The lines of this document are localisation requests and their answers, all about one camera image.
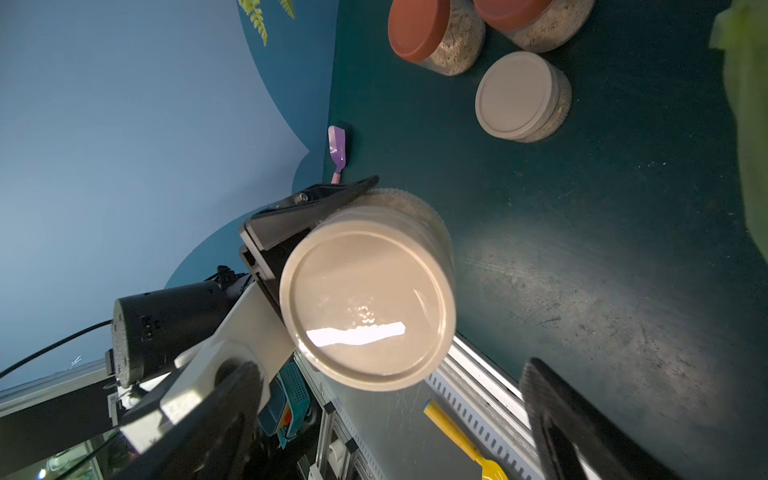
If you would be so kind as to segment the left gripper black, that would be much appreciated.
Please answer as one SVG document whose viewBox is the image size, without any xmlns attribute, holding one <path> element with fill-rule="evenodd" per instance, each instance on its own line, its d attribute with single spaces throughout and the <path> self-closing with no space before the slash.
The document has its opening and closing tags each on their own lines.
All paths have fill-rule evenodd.
<svg viewBox="0 0 768 480">
<path fill-rule="evenodd" d="M 210 280 L 120 299 L 119 386 L 141 396 L 129 403 L 121 431 L 138 452 L 246 362 L 263 375 L 257 409 L 264 408 L 270 382 L 295 349 L 278 305 L 289 249 L 277 245 L 313 229 L 379 180 L 373 175 L 350 184 L 315 184 L 253 214 L 242 225 L 242 239 L 268 251 L 242 248 L 248 275 L 221 266 Z"/>
</svg>

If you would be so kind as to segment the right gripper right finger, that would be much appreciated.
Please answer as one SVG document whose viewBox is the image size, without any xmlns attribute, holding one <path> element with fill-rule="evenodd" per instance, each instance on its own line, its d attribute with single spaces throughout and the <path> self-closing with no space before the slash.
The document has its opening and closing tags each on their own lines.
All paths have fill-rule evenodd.
<svg viewBox="0 0 768 480">
<path fill-rule="evenodd" d="M 621 431 L 549 365 L 529 359 L 520 382 L 543 477 L 676 479 L 678 475 Z"/>
</svg>

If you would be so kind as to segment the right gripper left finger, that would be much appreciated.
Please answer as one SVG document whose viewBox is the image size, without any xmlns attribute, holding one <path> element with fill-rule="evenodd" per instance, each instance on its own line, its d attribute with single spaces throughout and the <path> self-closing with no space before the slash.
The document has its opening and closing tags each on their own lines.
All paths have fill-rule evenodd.
<svg viewBox="0 0 768 480">
<path fill-rule="evenodd" d="M 264 378 L 246 362 L 117 479 L 239 479 L 255 431 Z"/>
</svg>

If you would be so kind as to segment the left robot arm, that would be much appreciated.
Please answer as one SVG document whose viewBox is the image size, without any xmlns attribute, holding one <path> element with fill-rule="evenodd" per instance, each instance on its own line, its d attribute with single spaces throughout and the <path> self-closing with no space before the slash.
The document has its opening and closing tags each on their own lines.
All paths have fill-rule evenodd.
<svg viewBox="0 0 768 480">
<path fill-rule="evenodd" d="M 315 184 L 240 227 L 247 272 L 222 266 L 195 284 L 118 299 L 108 369 L 127 396 L 121 435 L 137 457 L 123 479 L 238 479 L 271 385 L 295 346 L 279 287 L 290 254 L 378 177 Z"/>
</svg>

